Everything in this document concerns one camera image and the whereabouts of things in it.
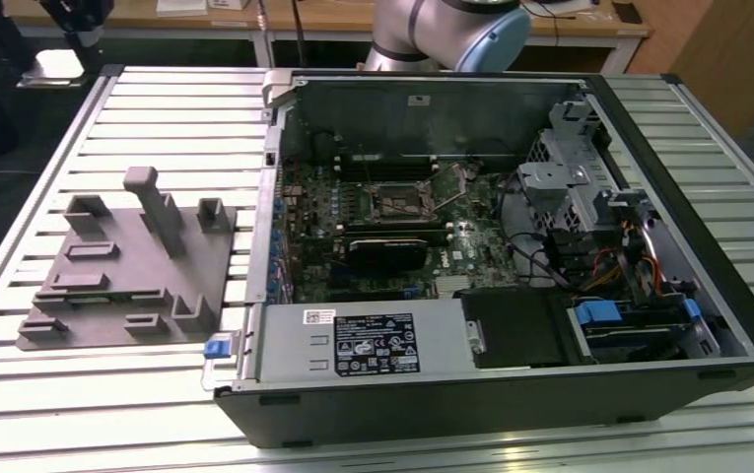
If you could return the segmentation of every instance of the wooden panel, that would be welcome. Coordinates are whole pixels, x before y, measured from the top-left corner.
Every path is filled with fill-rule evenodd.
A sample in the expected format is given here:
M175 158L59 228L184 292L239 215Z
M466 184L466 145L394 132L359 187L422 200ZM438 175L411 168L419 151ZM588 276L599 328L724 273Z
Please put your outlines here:
M738 135L754 122L754 1L712 3L672 72Z
M634 0L655 33L628 73L680 76L724 127L738 135L754 122L754 1Z
M683 46L704 17L712 0L634 0L642 19L654 28L651 37L639 44L627 72L668 72Z
M256 10L251 2L244 10L211 9L200 17L157 18L153 5L156 0L116 0L113 13L107 28L187 28L213 29L233 28L255 30ZM302 2L300 17L307 31L370 32L372 2L354 3L343 0L310 0ZM269 28L292 31L295 21L290 0L265 0ZM602 0L599 15L575 15L575 20L531 18L531 33L538 35L583 36L646 36L651 29L647 25L622 23L612 14L611 0ZM48 16L33 0L7 0L5 13L20 25L51 25Z

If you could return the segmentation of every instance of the motherboard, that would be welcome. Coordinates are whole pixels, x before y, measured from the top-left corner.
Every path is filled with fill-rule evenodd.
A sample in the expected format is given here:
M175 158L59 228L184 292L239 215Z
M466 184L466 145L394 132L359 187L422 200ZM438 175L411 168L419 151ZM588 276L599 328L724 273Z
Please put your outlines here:
M462 161L386 171L379 157L356 158L348 172L283 166L294 302L451 298L518 284L494 215L503 175Z

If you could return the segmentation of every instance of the metal bracket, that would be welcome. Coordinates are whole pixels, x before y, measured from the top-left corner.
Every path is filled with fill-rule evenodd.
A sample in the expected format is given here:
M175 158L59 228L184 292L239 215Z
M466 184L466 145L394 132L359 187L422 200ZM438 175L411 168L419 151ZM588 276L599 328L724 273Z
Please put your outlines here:
M280 98L296 86L292 83L292 69L273 69L265 72L261 81L261 102L267 108L276 106Z

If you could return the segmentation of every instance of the barcode sticker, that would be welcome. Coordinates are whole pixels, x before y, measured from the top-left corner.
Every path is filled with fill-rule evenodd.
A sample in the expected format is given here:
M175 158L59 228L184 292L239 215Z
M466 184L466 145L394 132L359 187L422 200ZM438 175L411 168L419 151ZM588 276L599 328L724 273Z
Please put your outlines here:
M335 318L334 308L307 309L303 311L303 323L311 325L316 323L332 323Z

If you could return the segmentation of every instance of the floor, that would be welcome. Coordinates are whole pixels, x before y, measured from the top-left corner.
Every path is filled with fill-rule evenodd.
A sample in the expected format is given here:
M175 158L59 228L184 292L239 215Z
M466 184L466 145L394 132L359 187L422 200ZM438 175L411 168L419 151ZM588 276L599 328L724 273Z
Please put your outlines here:
M251 46L245 42L105 40L103 45L107 60L120 64L255 66ZM308 51L310 64L318 67L351 67L364 57L366 47L366 44L342 48L338 48L338 44L312 45ZM292 44L280 44L276 54L277 64L296 66ZM0 157L0 170L32 172L0 173L0 241L87 92L23 91L13 89L13 83L15 77L0 61L0 102L5 105L20 136L16 150ZM754 160L754 127L740 137L739 144Z

